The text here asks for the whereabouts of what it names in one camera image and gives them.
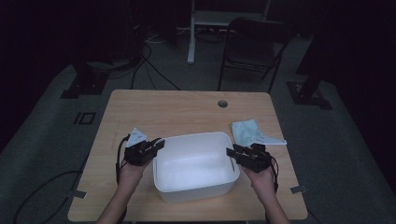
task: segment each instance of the hand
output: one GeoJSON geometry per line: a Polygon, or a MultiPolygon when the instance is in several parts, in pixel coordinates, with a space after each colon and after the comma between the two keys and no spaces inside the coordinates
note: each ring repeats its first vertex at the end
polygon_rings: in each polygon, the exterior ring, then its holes
{"type": "Polygon", "coordinates": [[[119,186],[96,223],[117,223],[149,163],[134,166],[127,161],[121,162],[119,186]]]}
{"type": "Polygon", "coordinates": [[[140,179],[143,177],[143,172],[150,163],[151,161],[148,161],[142,166],[135,166],[125,160],[122,160],[119,186],[134,189],[140,182],[140,179]]]}
{"type": "Polygon", "coordinates": [[[271,167],[255,173],[252,170],[243,167],[242,168],[247,177],[251,181],[251,187],[253,187],[261,203],[265,203],[265,200],[270,200],[276,196],[274,187],[274,172],[271,167]]]}
{"type": "Polygon", "coordinates": [[[271,223],[290,223],[276,197],[273,169],[268,167],[258,174],[245,167],[242,169],[250,179],[251,187],[254,188],[271,223]]]}

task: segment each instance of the floor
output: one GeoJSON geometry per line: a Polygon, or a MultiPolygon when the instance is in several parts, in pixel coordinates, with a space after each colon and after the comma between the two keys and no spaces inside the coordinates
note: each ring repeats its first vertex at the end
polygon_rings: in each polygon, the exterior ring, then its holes
{"type": "MultiPolygon", "coordinates": [[[[189,39],[184,35],[176,45],[160,36],[151,38],[147,43],[151,54],[145,48],[145,55],[181,90],[215,91],[223,42],[213,35],[198,36],[194,64],[187,64],[189,39]]],[[[307,188],[303,195],[310,214],[292,223],[396,223],[395,195],[337,89],[326,82],[319,84],[332,110],[295,105],[290,97],[286,82],[306,79],[295,72],[309,42],[299,36],[292,40],[271,93],[299,183],[307,188]]],[[[106,68],[105,64],[92,65],[106,68]]],[[[260,82],[260,75],[226,72],[223,91],[266,91],[268,87],[268,79],[260,82]]],[[[60,99],[76,75],[72,66],[52,80],[0,154],[0,223],[71,223],[67,218],[71,198],[65,195],[75,186],[75,180],[78,182],[78,171],[91,150],[111,92],[130,89],[133,74],[131,70],[111,73],[102,94],[80,95],[77,99],[60,99]],[[77,122],[78,113],[94,115],[92,123],[77,122]]],[[[134,89],[174,90],[166,79],[145,63],[135,73],[134,89]]]]}

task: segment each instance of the wire on floor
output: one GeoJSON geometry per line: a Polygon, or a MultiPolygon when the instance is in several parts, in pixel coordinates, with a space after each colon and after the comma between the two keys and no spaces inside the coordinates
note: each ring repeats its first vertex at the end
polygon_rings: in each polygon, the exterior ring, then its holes
{"type": "MultiPolygon", "coordinates": [[[[177,28],[180,29],[181,31],[176,33],[176,35],[183,35],[186,31],[190,30],[190,27],[185,27],[185,28],[177,28]]],[[[153,39],[157,38],[157,37],[161,37],[160,35],[152,35],[151,37],[147,38],[145,40],[145,43],[148,44],[162,44],[167,42],[167,39],[161,38],[160,40],[155,40],[153,41],[153,39]]]]}
{"type": "Polygon", "coordinates": [[[308,213],[317,221],[317,223],[319,224],[323,224],[323,222],[320,221],[320,219],[317,218],[317,216],[315,216],[314,213],[312,213],[311,210],[309,210],[309,208],[306,208],[306,210],[308,211],[308,213]]]}
{"type": "Polygon", "coordinates": [[[149,81],[152,84],[152,87],[154,88],[154,90],[157,90],[157,88],[155,87],[154,81],[152,80],[151,75],[149,74],[149,69],[148,69],[148,66],[146,64],[145,64],[145,67],[146,67],[146,71],[148,72],[148,78],[149,78],[149,81]]]}
{"type": "Polygon", "coordinates": [[[205,29],[203,32],[197,32],[195,34],[195,39],[209,43],[209,44],[220,44],[220,43],[224,42],[224,37],[221,35],[221,33],[219,31],[215,32],[211,29],[205,29]],[[203,38],[203,37],[200,37],[200,35],[214,36],[216,38],[216,40],[203,38]]]}
{"type": "Polygon", "coordinates": [[[180,88],[179,88],[177,85],[175,85],[175,83],[173,83],[169,78],[167,78],[167,77],[166,77],[165,75],[163,75],[160,71],[158,71],[158,69],[149,61],[149,56],[151,55],[152,49],[151,49],[151,47],[148,46],[147,44],[144,44],[144,46],[145,46],[146,48],[148,48],[149,54],[148,54],[148,57],[145,57],[144,55],[141,55],[142,58],[143,58],[143,60],[142,60],[142,62],[136,67],[136,69],[134,70],[134,74],[133,74],[133,76],[132,76],[132,82],[131,82],[131,90],[134,89],[134,83],[135,83],[135,80],[136,80],[136,73],[137,73],[137,71],[138,71],[139,68],[143,65],[143,63],[148,63],[148,64],[157,72],[158,75],[160,75],[160,76],[161,76],[163,79],[165,79],[169,84],[171,84],[173,87],[175,87],[175,89],[177,89],[178,91],[180,91],[180,88]]]}
{"type": "MultiPolygon", "coordinates": [[[[79,170],[77,171],[67,171],[64,173],[61,173],[59,175],[54,176],[53,178],[51,178],[50,180],[48,180],[47,182],[45,182],[44,184],[42,184],[40,187],[38,187],[37,189],[35,189],[31,194],[29,194],[29,196],[22,202],[22,204],[18,207],[17,212],[14,215],[13,218],[13,224],[17,224],[18,223],[18,217],[20,215],[20,212],[22,210],[22,208],[33,198],[33,196],[35,196],[40,190],[42,190],[44,187],[46,187],[48,184],[50,184],[52,181],[64,176],[64,175],[71,175],[71,174],[78,174],[76,175],[73,184],[70,188],[70,190],[73,190],[75,188],[75,185],[77,184],[79,175],[82,174],[82,170],[84,169],[85,164],[87,163],[87,159],[88,156],[85,158],[84,162],[82,163],[81,167],[79,168],[79,170]]],[[[40,222],[40,224],[45,224],[48,223],[49,221],[51,221],[58,213],[59,211],[61,211],[62,207],[64,207],[64,204],[67,202],[68,197],[65,197],[64,200],[62,201],[62,203],[58,206],[58,208],[49,216],[47,217],[44,221],[40,222]]]]}
{"type": "MultiPolygon", "coordinates": [[[[139,63],[140,58],[133,58],[128,63],[121,64],[118,66],[110,67],[110,68],[98,68],[93,65],[89,65],[91,72],[94,74],[101,74],[101,73],[115,73],[115,72],[122,72],[122,71],[129,71],[134,70],[139,63]]],[[[108,79],[117,79],[121,77],[109,77],[108,79]]]]}

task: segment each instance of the desk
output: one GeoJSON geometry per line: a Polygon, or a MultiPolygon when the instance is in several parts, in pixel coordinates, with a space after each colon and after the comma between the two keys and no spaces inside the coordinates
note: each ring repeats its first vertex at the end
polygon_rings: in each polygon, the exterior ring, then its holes
{"type": "Polygon", "coordinates": [[[264,0],[264,2],[265,5],[262,13],[242,13],[195,10],[195,0],[191,0],[191,31],[187,63],[193,64],[195,61],[195,25],[228,26],[233,19],[238,17],[265,20],[271,0],[264,0]]]}
{"type": "MultiPolygon", "coordinates": [[[[68,217],[72,221],[96,220],[117,187],[115,163],[123,137],[136,127],[148,136],[170,137],[191,133],[227,133],[230,124],[255,119],[264,134],[283,139],[276,113],[267,93],[221,91],[113,91],[90,157],[78,184],[87,192],[75,198],[68,217]],[[219,100],[228,102],[225,108],[219,100]]],[[[277,197],[290,219],[307,216],[286,146],[268,146],[279,164],[277,197]]],[[[165,203],[153,183],[152,165],[145,170],[140,185],[128,204],[125,220],[131,221],[221,221],[263,220],[264,210],[241,172],[228,194],[185,203],[165,203]]]]}

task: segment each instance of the chair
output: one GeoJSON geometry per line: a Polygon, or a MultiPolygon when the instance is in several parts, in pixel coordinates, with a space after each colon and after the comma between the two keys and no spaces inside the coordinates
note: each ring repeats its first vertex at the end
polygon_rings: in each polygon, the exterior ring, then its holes
{"type": "Polygon", "coordinates": [[[268,89],[270,93],[282,53],[293,37],[294,33],[283,22],[251,18],[236,18],[231,21],[227,27],[218,91],[221,89],[224,67],[264,72],[262,80],[275,68],[268,89]]]}

